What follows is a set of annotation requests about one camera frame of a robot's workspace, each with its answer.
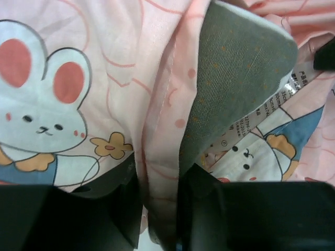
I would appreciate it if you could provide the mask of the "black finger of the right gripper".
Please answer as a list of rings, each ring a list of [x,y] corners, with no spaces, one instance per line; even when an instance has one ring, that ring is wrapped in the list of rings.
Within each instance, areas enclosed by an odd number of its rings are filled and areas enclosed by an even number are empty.
[[[316,51],[313,68],[316,71],[335,70],[335,38]]]

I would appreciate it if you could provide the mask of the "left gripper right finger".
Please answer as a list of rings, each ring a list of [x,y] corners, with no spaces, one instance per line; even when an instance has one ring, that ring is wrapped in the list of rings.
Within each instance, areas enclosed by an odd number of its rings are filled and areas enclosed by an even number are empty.
[[[221,182],[194,165],[178,185],[183,250],[334,250],[334,187]]]

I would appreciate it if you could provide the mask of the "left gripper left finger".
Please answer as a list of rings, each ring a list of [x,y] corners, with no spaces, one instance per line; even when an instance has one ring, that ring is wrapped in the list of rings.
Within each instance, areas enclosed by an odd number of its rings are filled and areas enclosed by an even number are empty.
[[[1,186],[1,250],[134,250],[142,202],[133,156],[68,193]]]

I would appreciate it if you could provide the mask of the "grey pillow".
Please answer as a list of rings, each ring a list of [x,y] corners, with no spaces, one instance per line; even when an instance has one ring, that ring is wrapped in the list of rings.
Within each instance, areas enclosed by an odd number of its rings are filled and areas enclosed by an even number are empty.
[[[180,175],[288,82],[297,54],[294,38],[281,24],[210,2],[199,36],[197,94],[180,147]]]

